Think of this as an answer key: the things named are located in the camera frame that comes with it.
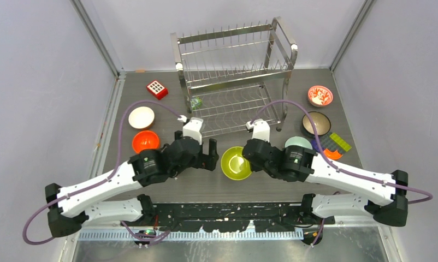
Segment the yellow bowl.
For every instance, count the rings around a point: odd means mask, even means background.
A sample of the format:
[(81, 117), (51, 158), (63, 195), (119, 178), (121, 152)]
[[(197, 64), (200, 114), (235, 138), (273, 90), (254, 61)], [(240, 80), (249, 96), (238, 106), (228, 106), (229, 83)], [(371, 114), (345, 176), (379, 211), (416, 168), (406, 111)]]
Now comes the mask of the yellow bowl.
[(251, 176), (251, 164), (242, 155), (242, 146), (227, 149), (221, 157), (220, 167), (225, 176), (234, 181), (241, 181)]

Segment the orange bowl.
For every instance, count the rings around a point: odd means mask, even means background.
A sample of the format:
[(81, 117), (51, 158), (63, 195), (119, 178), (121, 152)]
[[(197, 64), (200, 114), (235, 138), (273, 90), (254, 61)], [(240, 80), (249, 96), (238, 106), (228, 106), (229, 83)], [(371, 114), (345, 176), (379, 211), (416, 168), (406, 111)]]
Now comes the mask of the orange bowl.
[(156, 144), (156, 145), (136, 144), (136, 145), (133, 145), (132, 148), (136, 154), (139, 154), (143, 150), (158, 149), (159, 145), (158, 144)]
[(160, 146), (160, 139), (155, 132), (150, 130), (142, 130), (139, 133), (137, 133), (132, 140), (132, 146), (136, 144), (142, 144), (142, 145), (158, 144)]

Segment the dark blue bowl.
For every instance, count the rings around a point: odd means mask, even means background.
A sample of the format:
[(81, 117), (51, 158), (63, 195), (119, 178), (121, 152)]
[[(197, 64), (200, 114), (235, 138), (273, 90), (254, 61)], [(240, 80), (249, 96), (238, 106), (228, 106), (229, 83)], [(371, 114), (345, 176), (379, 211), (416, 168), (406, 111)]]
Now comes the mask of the dark blue bowl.
[[(312, 118), (312, 121), (316, 127), (316, 132), (319, 136), (326, 135), (330, 132), (332, 123), (325, 114), (318, 111), (310, 111), (309, 115)], [(307, 115), (304, 115), (301, 119), (300, 129), (304, 135), (312, 138), (314, 137), (312, 124)]]

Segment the steel two-tier dish rack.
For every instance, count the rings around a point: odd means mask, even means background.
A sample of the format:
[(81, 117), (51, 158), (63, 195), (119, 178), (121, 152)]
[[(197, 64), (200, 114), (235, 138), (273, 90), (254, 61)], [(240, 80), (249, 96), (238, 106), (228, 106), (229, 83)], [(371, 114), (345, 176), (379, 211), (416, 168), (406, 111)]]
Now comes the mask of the steel two-tier dish rack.
[[(204, 120), (204, 137), (245, 130), (253, 117), (281, 130), (288, 108), (281, 100), (298, 45), (281, 17), (190, 35), (170, 35), (189, 116)], [(192, 111), (191, 98), (203, 101)]]

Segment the red white patterned bowl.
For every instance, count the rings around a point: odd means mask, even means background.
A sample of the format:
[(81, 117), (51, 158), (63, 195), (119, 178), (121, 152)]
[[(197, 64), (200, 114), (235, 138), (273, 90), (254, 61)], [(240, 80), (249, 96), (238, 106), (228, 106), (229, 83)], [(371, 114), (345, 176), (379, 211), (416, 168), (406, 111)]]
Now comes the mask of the red white patterned bowl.
[(307, 92), (309, 103), (315, 107), (324, 107), (329, 105), (333, 99), (333, 93), (324, 86), (312, 86)]

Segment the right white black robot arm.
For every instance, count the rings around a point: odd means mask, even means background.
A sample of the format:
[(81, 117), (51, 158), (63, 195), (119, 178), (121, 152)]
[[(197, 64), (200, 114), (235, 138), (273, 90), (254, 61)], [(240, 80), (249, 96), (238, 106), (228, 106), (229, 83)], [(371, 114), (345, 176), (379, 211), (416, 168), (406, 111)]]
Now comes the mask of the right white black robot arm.
[(306, 224), (332, 216), (366, 216), (391, 227), (403, 227), (408, 216), (408, 174), (379, 174), (325, 160), (315, 150), (290, 145), (283, 150), (259, 139), (247, 141), (242, 154), (252, 171), (264, 171), (286, 182), (325, 184), (339, 195), (305, 194), (299, 217)]

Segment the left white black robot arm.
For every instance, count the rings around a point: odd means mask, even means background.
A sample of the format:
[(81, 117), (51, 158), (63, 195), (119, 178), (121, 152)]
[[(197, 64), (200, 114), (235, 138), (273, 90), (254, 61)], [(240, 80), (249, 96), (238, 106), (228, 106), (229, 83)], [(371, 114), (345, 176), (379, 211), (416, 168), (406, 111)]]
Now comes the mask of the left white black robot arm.
[(123, 201), (109, 198), (175, 178), (188, 168), (213, 171), (218, 161), (217, 141), (209, 140), (209, 153), (203, 146), (181, 131), (175, 140), (161, 149), (142, 150), (107, 177), (100, 176), (74, 186), (56, 183), (45, 187), (49, 204), (48, 225), (52, 237), (64, 237), (79, 231), (84, 225), (120, 221), (129, 225), (148, 226), (156, 211), (151, 198), (141, 194)]

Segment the small green patterned object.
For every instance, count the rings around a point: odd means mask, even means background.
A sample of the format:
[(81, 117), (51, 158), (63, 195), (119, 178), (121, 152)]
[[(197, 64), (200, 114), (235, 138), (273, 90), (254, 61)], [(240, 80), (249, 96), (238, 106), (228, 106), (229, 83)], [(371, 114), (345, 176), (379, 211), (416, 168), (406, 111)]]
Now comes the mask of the small green patterned object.
[(190, 102), (191, 102), (191, 109), (192, 109), (192, 111), (201, 109), (201, 107), (203, 105), (203, 101), (199, 97), (191, 98)]

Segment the purple brick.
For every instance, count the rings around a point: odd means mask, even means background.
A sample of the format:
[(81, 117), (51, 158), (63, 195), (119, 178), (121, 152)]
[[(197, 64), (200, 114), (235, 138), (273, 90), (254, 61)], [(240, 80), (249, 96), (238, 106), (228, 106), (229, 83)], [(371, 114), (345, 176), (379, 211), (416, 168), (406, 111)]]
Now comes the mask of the purple brick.
[(311, 140), (311, 145), (316, 152), (319, 151), (316, 140)]

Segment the white bowl brown outside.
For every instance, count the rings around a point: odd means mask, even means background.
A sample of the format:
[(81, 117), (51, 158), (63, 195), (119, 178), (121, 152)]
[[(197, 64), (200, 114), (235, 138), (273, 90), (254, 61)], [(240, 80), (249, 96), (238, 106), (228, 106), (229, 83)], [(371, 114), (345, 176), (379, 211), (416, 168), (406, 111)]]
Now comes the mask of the white bowl brown outside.
[(154, 111), (147, 106), (134, 109), (128, 117), (128, 123), (135, 129), (146, 129), (152, 126), (155, 121)]

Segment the grey building block plate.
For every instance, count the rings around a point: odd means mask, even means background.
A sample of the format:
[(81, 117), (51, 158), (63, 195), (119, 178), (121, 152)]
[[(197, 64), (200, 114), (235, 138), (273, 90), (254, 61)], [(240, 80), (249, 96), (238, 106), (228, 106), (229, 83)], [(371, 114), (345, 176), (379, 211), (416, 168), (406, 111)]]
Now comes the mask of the grey building block plate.
[(328, 132), (325, 135), (319, 136), (320, 147), (318, 146), (319, 152), (325, 150), (326, 148), (330, 151), (338, 150), (341, 154), (345, 154), (346, 151), (343, 151), (329, 136), (333, 132)]

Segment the red white grid block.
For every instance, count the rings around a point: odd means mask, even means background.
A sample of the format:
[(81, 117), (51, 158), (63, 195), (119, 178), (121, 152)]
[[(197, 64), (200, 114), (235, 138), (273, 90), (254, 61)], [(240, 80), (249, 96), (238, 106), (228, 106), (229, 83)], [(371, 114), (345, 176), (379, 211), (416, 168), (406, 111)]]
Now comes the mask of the red white grid block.
[(149, 83), (146, 86), (146, 89), (158, 100), (163, 99), (169, 94), (168, 89), (157, 80), (153, 80), (151, 83)]

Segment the orange curved toy piece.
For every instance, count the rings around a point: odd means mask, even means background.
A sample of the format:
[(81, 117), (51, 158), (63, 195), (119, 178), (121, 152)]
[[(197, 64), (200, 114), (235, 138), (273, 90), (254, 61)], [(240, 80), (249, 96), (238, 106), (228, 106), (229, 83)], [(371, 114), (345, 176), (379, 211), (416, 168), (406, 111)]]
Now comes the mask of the orange curved toy piece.
[(338, 160), (343, 156), (343, 154), (341, 154), (338, 150), (330, 151), (329, 149), (326, 148), (323, 152), (326, 157), (332, 160)]

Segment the lime green brick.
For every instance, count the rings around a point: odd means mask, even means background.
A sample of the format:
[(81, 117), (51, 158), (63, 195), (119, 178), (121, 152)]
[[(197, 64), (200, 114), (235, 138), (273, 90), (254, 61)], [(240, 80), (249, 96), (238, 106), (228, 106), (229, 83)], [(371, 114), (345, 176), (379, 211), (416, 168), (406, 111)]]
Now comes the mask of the lime green brick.
[(343, 151), (348, 152), (352, 146), (346, 142), (341, 136), (337, 133), (331, 133), (329, 136)]

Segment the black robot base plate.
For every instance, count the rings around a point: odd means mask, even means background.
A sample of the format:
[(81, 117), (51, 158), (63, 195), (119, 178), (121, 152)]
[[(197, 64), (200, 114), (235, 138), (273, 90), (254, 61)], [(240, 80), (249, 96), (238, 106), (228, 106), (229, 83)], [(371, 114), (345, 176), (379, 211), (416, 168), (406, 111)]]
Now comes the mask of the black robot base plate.
[(154, 204), (133, 227), (157, 226), (172, 232), (243, 232), (253, 225), (259, 233), (286, 232), (320, 225), (322, 219), (309, 214), (300, 203), (170, 203)]

